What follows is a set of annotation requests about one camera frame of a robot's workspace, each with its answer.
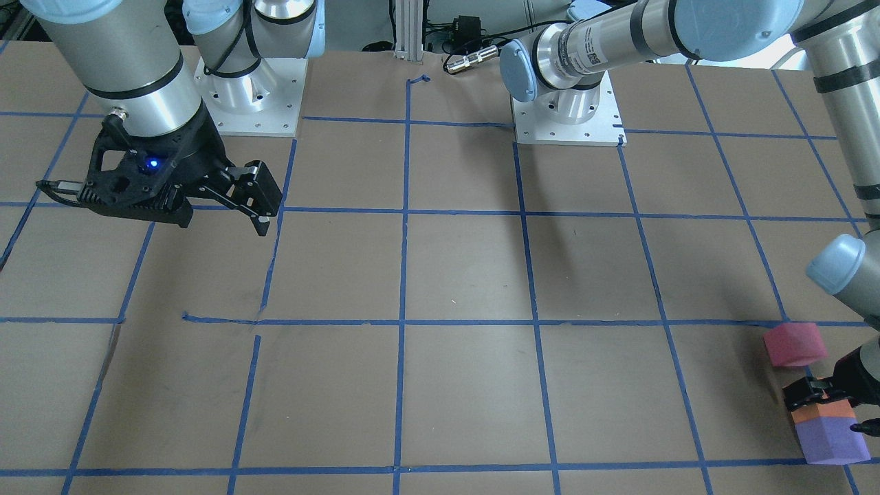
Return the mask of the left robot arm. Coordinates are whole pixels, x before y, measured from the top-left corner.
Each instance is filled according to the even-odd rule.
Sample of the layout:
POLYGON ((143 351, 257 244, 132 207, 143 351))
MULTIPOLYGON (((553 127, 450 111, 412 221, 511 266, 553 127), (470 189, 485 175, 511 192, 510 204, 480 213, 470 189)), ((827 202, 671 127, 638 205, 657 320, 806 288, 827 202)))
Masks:
POLYGON ((528 103, 592 87, 626 65, 671 54, 738 60, 788 35, 808 57, 870 226, 860 239, 834 239, 806 273, 877 328, 878 15, 877 1, 635 1, 510 41, 500 74, 510 96, 528 103))

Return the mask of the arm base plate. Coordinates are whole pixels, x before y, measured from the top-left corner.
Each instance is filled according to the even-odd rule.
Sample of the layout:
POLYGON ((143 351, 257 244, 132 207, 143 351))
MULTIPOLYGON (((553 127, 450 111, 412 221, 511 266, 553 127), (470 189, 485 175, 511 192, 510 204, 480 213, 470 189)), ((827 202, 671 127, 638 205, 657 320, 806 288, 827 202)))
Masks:
POLYGON ((269 58, 242 78, 204 74, 199 60, 194 79, 223 137, 294 138, 303 102, 307 59, 269 58))
POLYGON ((519 144, 616 147, 628 143, 608 72, 597 87, 551 91, 531 102, 512 98, 510 106, 519 144))

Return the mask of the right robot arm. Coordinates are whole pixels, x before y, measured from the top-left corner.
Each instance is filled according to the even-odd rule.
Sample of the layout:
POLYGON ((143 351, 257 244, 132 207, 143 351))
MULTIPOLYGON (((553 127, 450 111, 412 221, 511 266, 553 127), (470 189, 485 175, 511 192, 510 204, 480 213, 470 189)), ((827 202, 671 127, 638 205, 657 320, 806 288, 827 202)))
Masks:
POLYGON ((267 165, 236 166, 163 9, 147 1, 25 1, 23 6, 106 115, 82 181, 38 181, 57 203, 187 228, 190 198, 242 212, 260 236, 282 191, 267 165))

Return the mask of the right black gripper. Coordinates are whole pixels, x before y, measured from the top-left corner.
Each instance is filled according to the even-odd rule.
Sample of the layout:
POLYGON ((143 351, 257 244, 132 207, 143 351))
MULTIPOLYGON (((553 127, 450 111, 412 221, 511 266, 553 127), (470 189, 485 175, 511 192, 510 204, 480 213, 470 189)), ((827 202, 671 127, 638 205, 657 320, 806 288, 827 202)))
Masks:
POLYGON ((159 137, 132 137, 138 175, 138 199, 156 197, 164 187, 179 185, 187 195, 216 201, 251 220, 261 237, 278 215, 282 191, 261 160, 232 166, 206 104, 176 131, 159 137))

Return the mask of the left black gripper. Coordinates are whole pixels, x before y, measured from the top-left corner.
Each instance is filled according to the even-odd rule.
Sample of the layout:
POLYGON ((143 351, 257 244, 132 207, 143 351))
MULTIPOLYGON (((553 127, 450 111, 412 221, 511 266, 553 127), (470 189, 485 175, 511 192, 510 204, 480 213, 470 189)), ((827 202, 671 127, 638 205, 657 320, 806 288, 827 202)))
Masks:
MULTIPOLYGON (((879 341, 878 337, 840 358, 832 377, 805 376, 782 389, 786 409, 792 413, 811 404, 829 404, 848 400, 852 407, 879 404, 879 341)), ((880 419, 853 423, 852 432, 880 436, 880 419)))

